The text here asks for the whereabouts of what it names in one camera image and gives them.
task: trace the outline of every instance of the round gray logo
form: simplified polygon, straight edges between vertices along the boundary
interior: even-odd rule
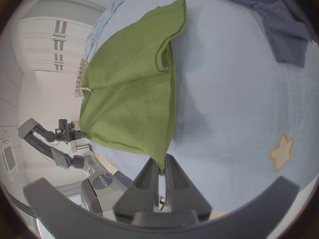
[[[113,182],[114,176],[110,173],[101,174],[92,183],[94,189],[105,189]]]

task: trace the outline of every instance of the bed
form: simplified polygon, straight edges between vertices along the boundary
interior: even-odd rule
[[[174,1],[125,0],[87,61],[118,30]],[[241,207],[281,175],[304,189],[319,172],[318,46],[309,43],[304,68],[278,63],[254,11],[226,0],[186,2],[188,23],[173,40],[177,111],[168,153],[215,211]],[[276,169],[272,157],[285,139],[290,159]],[[149,158],[91,145],[131,179]]]

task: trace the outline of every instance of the star pattern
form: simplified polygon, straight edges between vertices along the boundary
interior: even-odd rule
[[[274,162],[275,172],[279,172],[291,160],[293,142],[293,138],[288,140],[287,136],[283,133],[279,138],[278,146],[269,153],[269,158]]]

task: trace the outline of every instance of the gray stripe on cabinet door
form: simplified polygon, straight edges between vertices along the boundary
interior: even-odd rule
[[[60,21],[57,20],[56,24],[55,24],[55,32],[58,33],[59,32],[59,27],[60,27]]]
[[[62,31],[61,31],[62,34],[65,34],[66,23],[67,23],[66,21],[63,21]]]

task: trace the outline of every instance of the white drawstring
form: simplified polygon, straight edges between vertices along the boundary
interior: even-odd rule
[[[90,92],[93,94],[93,92],[92,92],[92,90],[91,90],[90,88],[80,87],[80,91],[81,91],[81,93],[82,93],[82,99],[83,99],[83,100],[84,100],[83,90],[88,90],[88,91],[90,91]]]

